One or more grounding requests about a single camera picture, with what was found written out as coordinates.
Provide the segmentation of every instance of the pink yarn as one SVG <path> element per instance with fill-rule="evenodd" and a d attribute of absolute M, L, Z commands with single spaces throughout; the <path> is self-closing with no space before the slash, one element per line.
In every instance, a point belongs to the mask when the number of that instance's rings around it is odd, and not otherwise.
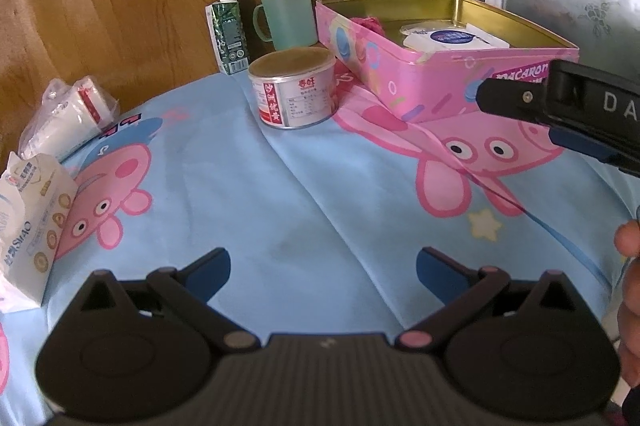
<path fill-rule="evenodd" d="M 358 25 L 362 25 L 364 28 L 373 31 L 376 34 L 380 34 L 381 36 L 385 35 L 385 30 L 382 28 L 382 24 L 378 18 L 369 16 L 368 18 L 351 18 L 351 21 Z"/>

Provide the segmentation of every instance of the can label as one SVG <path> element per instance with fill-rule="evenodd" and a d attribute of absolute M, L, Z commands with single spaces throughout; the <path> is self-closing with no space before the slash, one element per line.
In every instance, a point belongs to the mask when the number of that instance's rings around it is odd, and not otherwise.
<path fill-rule="evenodd" d="M 290 82 L 255 82 L 260 118 L 280 128 L 299 128 L 327 117 L 337 107 L 333 67 Z"/>

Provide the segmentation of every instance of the green cup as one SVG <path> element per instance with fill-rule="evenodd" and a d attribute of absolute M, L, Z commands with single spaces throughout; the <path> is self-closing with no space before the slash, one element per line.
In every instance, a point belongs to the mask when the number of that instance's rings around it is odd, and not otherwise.
<path fill-rule="evenodd" d="M 264 9 L 271 37 L 258 26 L 260 8 Z M 254 9 L 254 28 L 258 37 L 264 42 L 273 42 L 277 51 L 318 43 L 311 0 L 262 0 Z"/>

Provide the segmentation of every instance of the tin box lid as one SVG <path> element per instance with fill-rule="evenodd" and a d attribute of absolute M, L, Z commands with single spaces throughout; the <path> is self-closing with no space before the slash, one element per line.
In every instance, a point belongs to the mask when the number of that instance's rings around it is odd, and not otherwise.
<path fill-rule="evenodd" d="M 293 78 L 323 70 L 334 62 L 334 54 L 324 47 L 293 47 L 258 58 L 249 65 L 249 75 L 263 80 Z"/>

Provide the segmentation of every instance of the white package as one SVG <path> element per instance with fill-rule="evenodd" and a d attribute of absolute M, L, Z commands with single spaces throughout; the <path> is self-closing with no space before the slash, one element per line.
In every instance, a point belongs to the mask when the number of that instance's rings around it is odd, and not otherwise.
<path fill-rule="evenodd" d="M 120 115 L 118 102 L 87 76 L 68 86 L 49 83 L 38 109 L 20 136 L 18 155 L 30 159 L 39 153 L 62 162 L 100 135 Z"/>
<path fill-rule="evenodd" d="M 0 312 L 40 307 L 78 186 L 51 156 L 11 153 L 0 177 Z"/>
<path fill-rule="evenodd" d="M 430 30 L 413 26 L 403 28 L 404 46 L 410 49 L 433 53 L 446 50 L 482 50 L 509 48 L 509 44 L 474 25 L 465 28 L 450 27 Z"/>

